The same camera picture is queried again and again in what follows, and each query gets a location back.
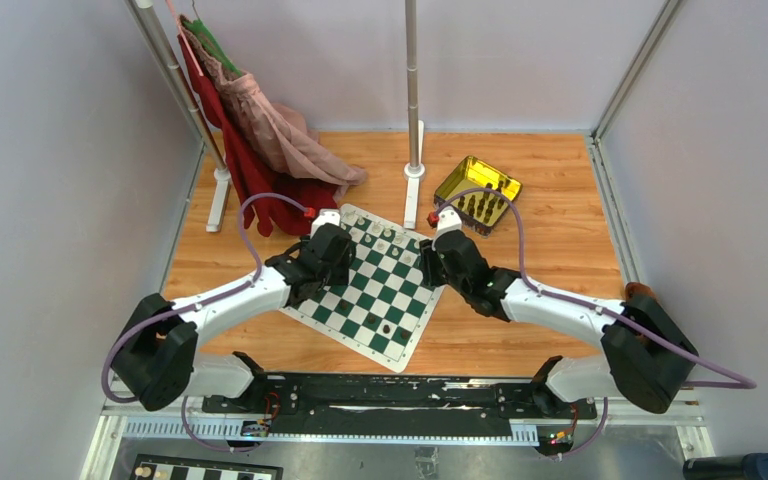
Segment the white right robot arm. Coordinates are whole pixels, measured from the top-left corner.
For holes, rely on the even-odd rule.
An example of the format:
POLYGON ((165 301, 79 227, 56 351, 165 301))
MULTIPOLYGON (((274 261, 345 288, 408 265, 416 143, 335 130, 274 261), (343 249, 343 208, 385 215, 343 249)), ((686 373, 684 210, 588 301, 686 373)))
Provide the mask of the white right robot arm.
POLYGON ((586 358, 552 357, 541 366, 530 393, 544 417, 586 397, 614 395, 663 414, 693 368, 670 348, 697 349, 649 293, 598 299, 548 287, 490 266, 460 230, 421 241, 420 267, 424 285, 451 287, 482 316, 543 326, 599 349, 586 358))

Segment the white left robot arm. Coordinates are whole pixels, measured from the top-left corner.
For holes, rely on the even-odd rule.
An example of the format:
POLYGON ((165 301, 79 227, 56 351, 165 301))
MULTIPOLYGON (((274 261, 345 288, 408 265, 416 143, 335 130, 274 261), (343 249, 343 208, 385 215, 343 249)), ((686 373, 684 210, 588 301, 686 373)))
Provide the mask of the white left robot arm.
POLYGON ((330 286, 346 285, 355 254, 351 235, 326 223, 298 249, 258 264, 238 280, 176 301, 144 297, 105 359, 105 394, 117 403, 138 402, 147 411, 186 396, 222 396, 243 413, 258 411, 267 389, 255 379, 254 363, 240 354, 203 354, 201 347, 260 314, 297 307, 330 286), (130 396, 112 392, 112 375, 130 396))

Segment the green white chess mat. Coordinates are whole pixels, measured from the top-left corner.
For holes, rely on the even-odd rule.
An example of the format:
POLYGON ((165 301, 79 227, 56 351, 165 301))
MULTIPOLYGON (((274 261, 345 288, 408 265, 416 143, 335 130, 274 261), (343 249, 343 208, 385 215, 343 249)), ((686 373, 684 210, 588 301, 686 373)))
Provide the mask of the green white chess mat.
POLYGON ((421 285, 419 243, 427 237, 351 204, 340 207, 340 216, 356 245, 349 284, 326 287, 281 312, 401 373, 443 291, 421 285), (349 304, 347 310, 339 308, 341 300, 349 304), (369 315, 378 321, 367 324, 369 315))

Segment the yellow tin box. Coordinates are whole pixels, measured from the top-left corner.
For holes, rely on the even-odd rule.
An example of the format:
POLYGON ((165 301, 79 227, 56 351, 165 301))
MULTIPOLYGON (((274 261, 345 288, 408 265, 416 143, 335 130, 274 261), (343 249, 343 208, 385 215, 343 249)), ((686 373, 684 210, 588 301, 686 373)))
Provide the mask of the yellow tin box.
POLYGON ((522 188, 513 176, 468 155, 435 190, 434 207, 450 202, 466 227, 488 237, 510 210, 502 196, 515 202, 522 188))

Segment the red cloth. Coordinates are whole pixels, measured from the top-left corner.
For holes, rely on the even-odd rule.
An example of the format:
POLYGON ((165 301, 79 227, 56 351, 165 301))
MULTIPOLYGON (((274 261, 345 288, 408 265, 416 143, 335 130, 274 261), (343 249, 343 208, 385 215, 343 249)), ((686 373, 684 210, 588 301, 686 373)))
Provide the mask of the red cloth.
POLYGON ((244 226, 257 223, 257 231, 268 237, 278 228, 282 232, 302 236, 310 231, 311 219, 304 210, 333 209, 336 187, 316 179, 296 179, 279 173, 267 165, 250 147, 248 141, 234 126, 225 112, 219 94, 207 76, 204 67, 198 68, 192 57, 185 57, 192 88, 199 95, 203 111, 210 124, 223 135, 231 181, 241 202, 259 193, 277 193, 291 198, 302 205, 300 209, 281 200, 265 198, 254 201, 244 213, 244 226))

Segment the centre metal rack pole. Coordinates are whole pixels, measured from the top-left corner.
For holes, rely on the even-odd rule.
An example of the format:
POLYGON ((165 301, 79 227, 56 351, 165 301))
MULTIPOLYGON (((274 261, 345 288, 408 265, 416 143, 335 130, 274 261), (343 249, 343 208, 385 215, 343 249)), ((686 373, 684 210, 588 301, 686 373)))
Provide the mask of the centre metal rack pole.
POLYGON ((407 182, 403 227, 417 226, 420 185, 426 169, 422 161, 424 122, 419 118, 417 1, 405 1, 406 76, 409 160, 403 170, 407 182))

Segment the metal rack pole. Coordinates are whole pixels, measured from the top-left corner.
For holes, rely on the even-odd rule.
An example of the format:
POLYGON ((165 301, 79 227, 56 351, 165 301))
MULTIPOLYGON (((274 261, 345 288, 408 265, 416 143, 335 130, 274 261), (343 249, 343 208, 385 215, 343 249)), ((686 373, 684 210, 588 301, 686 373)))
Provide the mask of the metal rack pole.
POLYGON ((186 73, 179 63, 164 28, 157 16, 154 1, 125 0, 136 26, 147 43, 156 64, 191 127, 196 132, 203 150, 214 162, 213 176, 215 188, 206 220, 205 230, 208 233, 218 233, 223 226, 226 202, 231 190, 231 174, 225 162, 224 154, 220 152, 215 138, 209 129, 200 106, 186 78, 186 73))
POLYGON ((422 161, 424 122, 419 118, 417 1, 405 1, 406 76, 409 160, 403 170, 407 182, 403 227, 417 226, 420 185, 426 169, 422 161))

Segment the pink cloth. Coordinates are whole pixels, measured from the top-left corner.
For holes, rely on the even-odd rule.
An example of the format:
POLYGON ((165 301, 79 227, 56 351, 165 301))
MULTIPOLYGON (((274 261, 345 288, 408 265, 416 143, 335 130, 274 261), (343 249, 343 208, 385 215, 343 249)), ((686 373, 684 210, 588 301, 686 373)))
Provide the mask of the pink cloth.
POLYGON ((254 75, 236 67, 235 77, 202 47, 196 36, 180 23, 187 48, 216 88, 225 112, 255 153, 279 173, 296 179, 316 179, 334 185, 334 197, 341 198, 352 186, 366 182, 365 169, 351 165, 319 142, 304 116, 283 104, 270 101, 254 75))

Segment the brown cloth at right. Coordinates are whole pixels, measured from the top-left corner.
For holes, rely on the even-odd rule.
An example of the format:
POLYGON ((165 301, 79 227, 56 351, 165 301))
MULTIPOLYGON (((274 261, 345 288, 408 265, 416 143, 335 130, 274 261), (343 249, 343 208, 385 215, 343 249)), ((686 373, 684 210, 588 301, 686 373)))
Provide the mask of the brown cloth at right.
POLYGON ((628 282, 624 287, 624 299, 626 301, 632 300, 635 296, 643 296, 651 298, 655 301, 658 300, 654 290, 640 282, 628 282))

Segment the green cloth on hanger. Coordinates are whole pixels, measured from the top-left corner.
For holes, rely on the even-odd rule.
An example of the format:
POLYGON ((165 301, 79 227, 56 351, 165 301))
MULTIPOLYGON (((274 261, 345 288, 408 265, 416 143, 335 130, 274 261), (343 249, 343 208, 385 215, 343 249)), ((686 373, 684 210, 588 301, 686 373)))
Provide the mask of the green cloth on hanger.
POLYGON ((179 20, 181 25, 186 30, 190 31, 196 36, 205 51, 208 52, 213 58, 218 60, 226 70, 228 70, 235 77, 242 75, 242 72, 228 58, 228 56, 219 45, 219 42, 216 40, 215 36, 202 20, 190 20, 185 16, 180 16, 179 20))

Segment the left metal rack pole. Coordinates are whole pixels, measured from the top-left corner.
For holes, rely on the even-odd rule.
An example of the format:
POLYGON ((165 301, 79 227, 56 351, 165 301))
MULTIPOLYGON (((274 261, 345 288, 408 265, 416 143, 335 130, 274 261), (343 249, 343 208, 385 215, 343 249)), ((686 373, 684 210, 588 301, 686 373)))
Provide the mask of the left metal rack pole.
POLYGON ((226 202, 231 190, 231 174, 225 162, 224 154, 220 152, 215 138, 209 129, 200 106, 186 78, 186 73, 179 63, 164 28, 157 16, 154 1, 125 0, 136 26, 147 43, 156 64, 191 127, 196 132, 203 150, 214 162, 213 176, 215 188, 206 220, 205 230, 208 233, 218 233, 223 226, 226 202))

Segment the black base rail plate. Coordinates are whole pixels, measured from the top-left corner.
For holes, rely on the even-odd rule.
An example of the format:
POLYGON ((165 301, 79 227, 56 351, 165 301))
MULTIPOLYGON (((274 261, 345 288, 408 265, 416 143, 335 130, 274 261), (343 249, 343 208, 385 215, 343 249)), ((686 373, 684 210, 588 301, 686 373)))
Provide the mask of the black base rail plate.
POLYGON ((514 420, 593 420, 585 400, 564 406, 522 378, 322 374, 259 375, 238 398, 202 400, 205 413, 264 414, 275 434, 502 437, 514 420))

